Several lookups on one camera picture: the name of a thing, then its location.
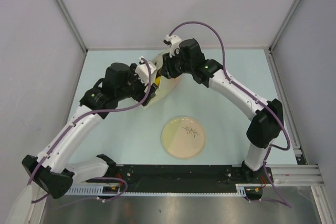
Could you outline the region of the yellow-green plastic bag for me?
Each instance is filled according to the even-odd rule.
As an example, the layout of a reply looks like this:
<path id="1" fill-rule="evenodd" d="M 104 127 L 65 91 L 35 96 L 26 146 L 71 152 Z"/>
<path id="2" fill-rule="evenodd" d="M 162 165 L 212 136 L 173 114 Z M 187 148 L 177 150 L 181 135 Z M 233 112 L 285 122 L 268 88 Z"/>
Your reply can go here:
<path id="1" fill-rule="evenodd" d="M 182 80 L 182 76 L 179 76 L 174 79 L 167 79 L 166 77 L 163 77 L 161 75 L 161 69 L 163 66 L 163 55 L 165 53 L 167 53 L 167 50 L 159 53 L 154 59 L 150 60 L 157 66 L 157 73 L 155 78 L 161 76 L 161 82 L 160 86 L 157 87 L 158 89 L 156 91 L 156 96 L 150 101 L 150 103 L 147 106 L 145 106 L 145 108 L 152 106 L 153 104 L 159 102 L 167 95 L 169 95 L 173 91 L 173 89 L 180 84 Z"/>

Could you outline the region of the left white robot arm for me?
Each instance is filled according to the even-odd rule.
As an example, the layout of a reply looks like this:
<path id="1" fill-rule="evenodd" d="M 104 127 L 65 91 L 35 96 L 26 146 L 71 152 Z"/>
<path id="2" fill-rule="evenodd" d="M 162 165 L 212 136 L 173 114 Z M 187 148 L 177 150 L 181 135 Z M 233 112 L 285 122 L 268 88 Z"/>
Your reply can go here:
<path id="1" fill-rule="evenodd" d="M 120 101 L 132 98 L 137 102 L 123 108 L 124 111 L 148 104 L 157 89 L 156 72 L 157 67 L 144 58 L 139 64 L 130 66 L 117 62 L 111 64 L 105 76 L 85 92 L 74 115 L 52 142 L 38 155 L 24 157 L 22 165 L 29 175 L 28 184 L 36 183 L 52 198 L 58 199 L 75 182 L 112 181 L 117 165 L 104 154 L 74 165 L 68 165 L 68 161 L 90 131 L 109 113 L 120 111 Z"/>

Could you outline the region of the cream plate with branch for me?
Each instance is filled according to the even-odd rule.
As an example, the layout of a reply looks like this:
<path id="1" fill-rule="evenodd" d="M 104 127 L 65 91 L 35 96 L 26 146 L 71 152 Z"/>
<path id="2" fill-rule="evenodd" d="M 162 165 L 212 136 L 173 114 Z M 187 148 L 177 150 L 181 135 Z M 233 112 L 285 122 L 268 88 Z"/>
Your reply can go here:
<path id="1" fill-rule="evenodd" d="M 194 118 L 186 116 L 174 118 L 163 127 L 161 144 L 174 158 L 194 158 L 202 152 L 206 144 L 204 127 Z"/>

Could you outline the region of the yellow fake banana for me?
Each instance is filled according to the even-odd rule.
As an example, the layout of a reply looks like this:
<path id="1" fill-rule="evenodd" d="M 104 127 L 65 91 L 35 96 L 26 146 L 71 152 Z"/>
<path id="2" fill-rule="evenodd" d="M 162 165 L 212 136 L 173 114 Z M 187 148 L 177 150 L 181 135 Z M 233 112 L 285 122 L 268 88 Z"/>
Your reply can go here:
<path id="1" fill-rule="evenodd" d="M 155 84 L 159 87 L 160 86 L 160 82 L 161 82 L 161 76 L 159 76 L 159 77 L 157 77 L 156 79 L 155 79 Z"/>

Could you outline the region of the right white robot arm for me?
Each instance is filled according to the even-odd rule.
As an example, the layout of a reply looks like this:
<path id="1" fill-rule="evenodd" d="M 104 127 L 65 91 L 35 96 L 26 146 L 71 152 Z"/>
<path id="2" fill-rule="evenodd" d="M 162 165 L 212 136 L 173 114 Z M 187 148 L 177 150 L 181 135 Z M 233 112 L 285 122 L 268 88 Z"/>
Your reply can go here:
<path id="1" fill-rule="evenodd" d="M 163 42 L 169 50 L 163 55 L 162 76 L 175 79 L 190 74 L 196 83 L 223 95 L 250 120 L 246 132 L 250 146 L 241 171 L 245 181 L 254 183 L 261 177 L 271 144 L 283 129 L 282 103 L 258 96 L 230 76 L 218 61 L 206 59 L 196 39 L 166 36 Z"/>

